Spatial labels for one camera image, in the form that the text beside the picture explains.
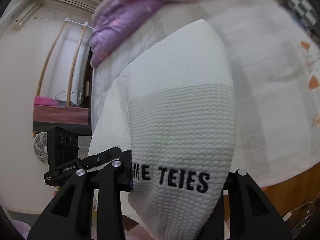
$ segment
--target bed sheet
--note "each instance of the bed sheet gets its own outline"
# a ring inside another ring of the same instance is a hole
[[[264,187],[318,163],[319,92],[310,90],[308,82],[320,69],[320,52],[277,0],[211,0],[159,10],[94,70],[93,130],[121,71],[154,44],[199,19],[220,35],[230,61],[237,107],[231,171],[245,169]],[[309,51],[301,41],[311,44]]]

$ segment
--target white waffle-textured garment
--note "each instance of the white waffle-textured garment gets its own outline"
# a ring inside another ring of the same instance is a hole
[[[235,131],[224,45],[199,20],[148,49],[115,79],[89,152],[132,149],[130,205],[157,239],[192,240],[220,196]]]

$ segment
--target wooden pole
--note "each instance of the wooden pole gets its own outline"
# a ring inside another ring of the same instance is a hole
[[[76,47],[76,52],[73,55],[73,61],[72,61],[71,70],[70,70],[68,93],[67,93],[67,106],[71,105],[70,99],[71,99],[71,87],[72,87],[73,74],[75,72],[75,66],[76,66],[76,61],[77,61],[80,45],[81,45],[84,33],[85,33],[86,29],[87,29],[87,26],[84,26],[82,29],[83,30],[82,30],[82,33],[80,35],[80,38],[78,40],[78,44],[77,44],[77,47]]]
[[[43,68],[42,68],[42,71],[41,71],[41,75],[40,75],[40,78],[39,78],[39,82],[38,82],[38,87],[37,87],[37,92],[36,92],[36,96],[39,96],[40,95],[40,91],[41,91],[41,86],[42,86],[42,82],[43,82],[43,77],[44,77],[44,73],[45,73],[45,70],[47,69],[47,65],[48,65],[48,62],[49,62],[49,59],[51,57],[51,54],[52,54],[52,51],[54,49],[54,47],[56,46],[57,44],[57,41],[62,33],[62,31],[64,30],[64,28],[66,27],[67,25],[67,21],[65,21],[57,35],[57,37],[55,38],[55,40],[53,41],[51,47],[50,47],[50,50],[47,54],[47,57],[45,58],[45,61],[44,61],[44,65],[43,65]]]

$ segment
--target air conditioner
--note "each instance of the air conditioner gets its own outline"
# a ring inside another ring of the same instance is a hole
[[[21,30],[25,22],[30,18],[31,15],[40,7],[37,3],[30,4],[12,23],[13,30]]]

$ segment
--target checkered pillow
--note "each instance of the checkered pillow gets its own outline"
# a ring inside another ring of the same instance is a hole
[[[320,35],[315,25],[319,25],[319,16],[308,0],[286,0],[290,9],[297,15],[302,26],[311,33]]]

